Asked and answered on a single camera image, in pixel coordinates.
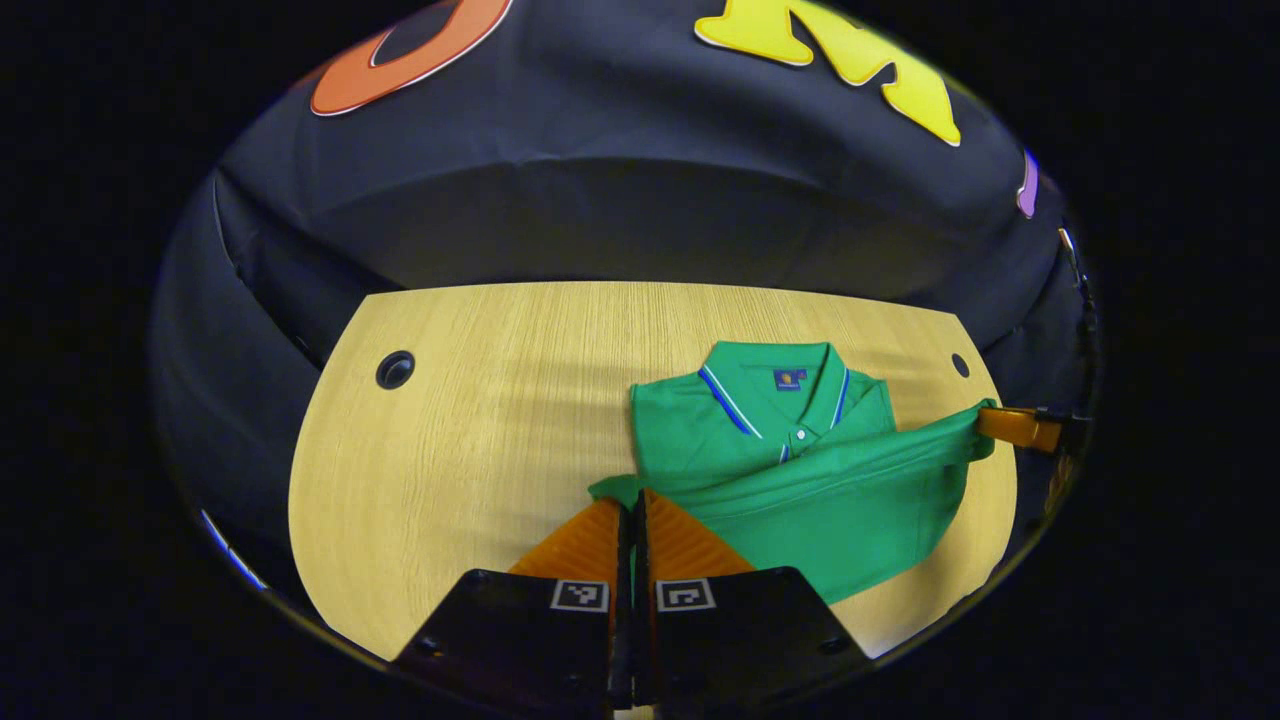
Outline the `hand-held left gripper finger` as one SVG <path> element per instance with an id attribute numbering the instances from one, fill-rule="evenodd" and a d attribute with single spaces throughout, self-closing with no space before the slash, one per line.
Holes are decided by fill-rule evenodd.
<path id="1" fill-rule="evenodd" d="M 658 714 L 804 714 L 870 671 L 796 568 L 754 568 L 653 489 L 634 518 L 636 688 Z"/>
<path id="2" fill-rule="evenodd" d="M 466 571 L 393 669 L 495 714 L 628 707 L 630 519 L 598 500 L 508 570 Z"/>

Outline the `green polo T-shirt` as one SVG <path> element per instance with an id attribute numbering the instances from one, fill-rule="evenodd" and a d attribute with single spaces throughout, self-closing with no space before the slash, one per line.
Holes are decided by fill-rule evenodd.
<path id="1" fill-rule="evenodd" d="M 888 384 L 832 345 L 721 341 L 696 372 L 631 388 L 636 470 L 589 495 L 632 506 L 650 489 L 837 603 L 934 551 L 995 450 L 977 428 L 993 406 L 901 430 Z"/>

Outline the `black backdrop cloth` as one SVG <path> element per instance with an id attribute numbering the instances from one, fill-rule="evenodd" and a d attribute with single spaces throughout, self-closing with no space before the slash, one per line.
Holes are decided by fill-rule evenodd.
<path id="1" fill-rule="evenodd" d="M 479 0 L 430 0 L 255 118 L 160 265 L 166 460 L 260 568 L 292 559 L 307 401 L 369 295 L 531 281 L 837 293 L 954 314 L 1006 404 L 1083 407 L 1076 223 L 979 96 L 832 0 L 497 0 L 458 58 L 387 70 Z"/>

